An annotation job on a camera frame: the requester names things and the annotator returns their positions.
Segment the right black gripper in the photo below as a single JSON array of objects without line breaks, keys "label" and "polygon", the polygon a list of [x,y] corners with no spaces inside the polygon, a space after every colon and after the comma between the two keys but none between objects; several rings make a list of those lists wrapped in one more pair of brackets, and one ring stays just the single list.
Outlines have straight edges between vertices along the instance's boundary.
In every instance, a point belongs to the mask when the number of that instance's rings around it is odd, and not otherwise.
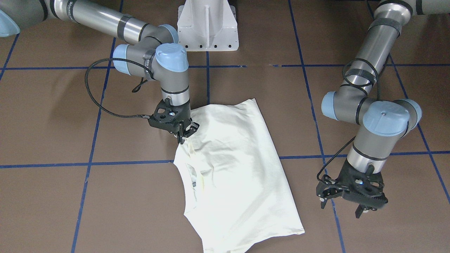
[{"label": "right black gripper", "polygon": [[183,144],[184,137],[189,138],[200,127],[198,123],[192,121],[190,116],[190,101],[174,106],[170,105],[168,99],[159,102],[148,123],[154,128],[176,134],[179,144]]}]

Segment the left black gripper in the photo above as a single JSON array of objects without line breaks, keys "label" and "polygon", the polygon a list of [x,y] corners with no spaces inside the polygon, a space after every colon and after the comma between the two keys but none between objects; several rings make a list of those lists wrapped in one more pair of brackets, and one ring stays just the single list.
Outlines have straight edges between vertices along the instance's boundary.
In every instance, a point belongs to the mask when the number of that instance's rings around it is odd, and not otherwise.
[{"label": "left black gripper", "polygon": [[373,208],[382,208],[388,203],[384,194],[384,181],[381,173],[375,173],[373,163],[368,164],[365,172],[356,170],[348,161],[345,161],[339,176],[332,179],[327,174],[321,175],[324,165],[317,173],[318,185],[316,195],[320,200],[320,208],[324,209],[328,200],[336,197],[358,203],[355,217],[359,219],[363,213]]}]

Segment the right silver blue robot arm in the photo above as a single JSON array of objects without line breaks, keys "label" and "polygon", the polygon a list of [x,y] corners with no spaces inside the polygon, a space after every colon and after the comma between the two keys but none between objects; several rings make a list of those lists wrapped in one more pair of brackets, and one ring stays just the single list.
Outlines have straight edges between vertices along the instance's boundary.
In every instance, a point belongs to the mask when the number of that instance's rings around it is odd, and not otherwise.
[{"label": "right silver blue robot arm", "polygon": [[[2,0],[1,37],[20,34],[29,27],[43,22],[66,21],[87,32],[76,39],[88,52],[96,39],[106,41],[106,36],[122,41],[110,50],[109,55],[87,67],[84,82],[88,96],[100,110],[114,117],[141,118],[153,128],[173,134],[179,144],[199,130],[191,117],[188,57],[186,49],[178,43],[178,35],[169,24],[151,25],[132,15],[105,6],[104,0]],[[91,71],[100,64],[141,80],[133,89],[158,82],[162,98],[152,114],[117,114],[97,101],[90,89]]]}]

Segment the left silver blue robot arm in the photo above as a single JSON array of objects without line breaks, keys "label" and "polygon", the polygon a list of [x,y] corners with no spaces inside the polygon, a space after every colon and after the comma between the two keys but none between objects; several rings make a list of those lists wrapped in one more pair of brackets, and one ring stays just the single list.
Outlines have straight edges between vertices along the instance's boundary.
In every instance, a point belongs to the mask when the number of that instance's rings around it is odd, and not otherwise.
[{"label": "left silver blue robot arm", "polygon": [[380,76],[393,44],[413,16],[449,12],[448,0],[382,0],[356,57],[342,70],[342,84],[326,93],[322,114],[359,126],[339,176],[317,174],[320,207],[336,197],[358,203],[355,217],[381,209],[384,194],[381,170],[397,141],[411,132],[422,118],[422,109],[411,99],[381,99]]}]

